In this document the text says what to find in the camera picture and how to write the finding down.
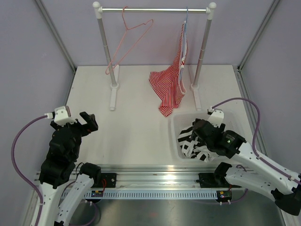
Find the black white striped tank top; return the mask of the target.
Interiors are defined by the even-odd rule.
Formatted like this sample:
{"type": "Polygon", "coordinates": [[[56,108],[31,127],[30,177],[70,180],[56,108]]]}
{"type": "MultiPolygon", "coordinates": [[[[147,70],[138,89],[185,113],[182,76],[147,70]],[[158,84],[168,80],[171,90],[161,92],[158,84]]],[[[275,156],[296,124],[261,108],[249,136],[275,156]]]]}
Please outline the black white striped tank top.
{"type": "Polygon", "coordinates": [[[218,154],[209,151],[204,141],[202,141],[193,131],[193,126],[198,121],[200,121],[200,119],[196,118],[191,126],[182,129],[177,137],[177,142],[181,148],[182,154],[186,158],[211,162],[218,157],[218,154]]]}

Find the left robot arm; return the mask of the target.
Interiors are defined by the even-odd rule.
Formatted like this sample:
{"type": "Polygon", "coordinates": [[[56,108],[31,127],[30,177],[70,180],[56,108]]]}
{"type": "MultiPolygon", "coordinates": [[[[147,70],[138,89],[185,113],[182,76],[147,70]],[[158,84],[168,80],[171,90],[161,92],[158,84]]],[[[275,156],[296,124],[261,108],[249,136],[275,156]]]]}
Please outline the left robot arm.
{"type": "Polygon", "coordinates": [[[64,189],[79,157],[82,138],[98,130],[94,114],[81,112],[85,120],[81,124],[69,113],[58,110],[53,113],[50,125],[55,130],[49,142],[46,159],[41,165],[39,189],[41,197],[37,203],[39,226],[67,226],[84,194],[91,187],[100,185],[101,167],[85,163],[67,197],[60,202],[64,189]]]}

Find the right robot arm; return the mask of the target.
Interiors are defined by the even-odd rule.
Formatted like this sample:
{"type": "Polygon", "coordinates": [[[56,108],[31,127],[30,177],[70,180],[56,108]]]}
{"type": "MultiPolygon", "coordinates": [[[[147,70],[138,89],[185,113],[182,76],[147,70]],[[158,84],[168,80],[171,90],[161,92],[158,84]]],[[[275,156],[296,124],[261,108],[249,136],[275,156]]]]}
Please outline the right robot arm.
{"type": "Polygon", "coordinates": [[[301,175],[257,152],[244,137],[224,128],[223,123],[214,127],[208,121],[199,120],[193,131],[210,152],[239,162],[252,172],[221,162],[213,173],[214,183],[255,191],[270,198],[284,212],[298,216],[301,211],[301,175]]]}

